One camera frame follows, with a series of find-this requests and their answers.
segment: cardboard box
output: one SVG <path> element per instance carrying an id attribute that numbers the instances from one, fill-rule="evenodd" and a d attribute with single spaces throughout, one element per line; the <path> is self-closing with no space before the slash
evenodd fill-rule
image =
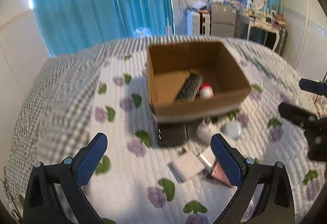
<path id="1" fill-rule="evenodd" d="M 148 47 L 148 96 L 157 123 L 187 122 L 238 108 L 251 91 L 234 58 L 221 42 L 183 42 Z M 175 100 L 190 73 L 210 83 L 214 97 Z"/>

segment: blue grip pad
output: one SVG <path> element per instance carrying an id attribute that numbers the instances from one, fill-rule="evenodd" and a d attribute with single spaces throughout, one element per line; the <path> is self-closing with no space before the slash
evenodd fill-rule
<path id="1" fill-rule="evenodd" d="M 102 134 L 77 167 L 75 181 L 79 188 L 89 182 L 93 172 L 106 152 L 107 146 L 107 136 Z"/>
<path id="2" fill-rule="evenodd" d="M 217 137 L 217 134 L 213 135 L 211 138 L 211 150 L 231 185 L 240 188 L 243 183 L 242 170 L 224 144 Z"/>

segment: screw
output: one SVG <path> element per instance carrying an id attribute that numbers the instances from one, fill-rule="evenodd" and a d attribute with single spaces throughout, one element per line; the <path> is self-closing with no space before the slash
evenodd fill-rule
<path id="1" fill-rule="evenodd" d="M 315 138 L 315 143 L 316 143 L 317 145 L 319 145 L 319 144 L 321 143 L 321 136 L 317 136 L 317 137 Z"/>
<path id="2" fill-rule="evenodd" d="M 255 160 L 253 158 L 246 158 L 246 162 L 249 164 L 254 164 Z"/>
<path id="3" fill-rule="evenodd" d="M 283 162 L 277 162 L 277 166 L 279 167 L 279 168 L 284 168 L 284 163 Z"/>
<path id="4" fill-rule="evenodd" d="M 40 167 L 40 166 L 41 166 L 41 162 L 39 162 L 39 161 L 38 161 L 37 163 L 34 164 L 34 167 L 35 167 L 35 168 L 38 168 L 38 167 Z"/>
<path id="5" fill-rule="evenodd" d="M 65 164 L 71 164 L 72 161 L 73 161 L 72 158 L 65 158 L 65 159 L 63 160 L 63 163 L 65 163 Z"/>

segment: red and white bottle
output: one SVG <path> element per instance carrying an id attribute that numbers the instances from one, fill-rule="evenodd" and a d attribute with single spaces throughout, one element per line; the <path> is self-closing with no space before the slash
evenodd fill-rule
<path id="1" fill-rule="evenodd" d="M 199 87 L 199 93 L 201 99 L 209 99 L 214 96 L 214 93 L 212 92 L 212 87 L 208 83 L 202 83 Z"/>

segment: round container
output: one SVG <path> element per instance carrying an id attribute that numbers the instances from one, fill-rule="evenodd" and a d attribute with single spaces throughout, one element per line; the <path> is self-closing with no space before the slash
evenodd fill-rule
<path id="1" fill-rule="evenodd" d="M 201 99 L 209 99 L 214 96 L 214 93 L 212 92 L 212 87 L 208 83 L 202 83 L 199 87 L 199 93 Z"/>
<path id="2" fill-rule="evenodd" d="M 230 121 L 224 125 L 224 133 L 234 140 L 242 136 L 242 126 L 237 121 Z"/>

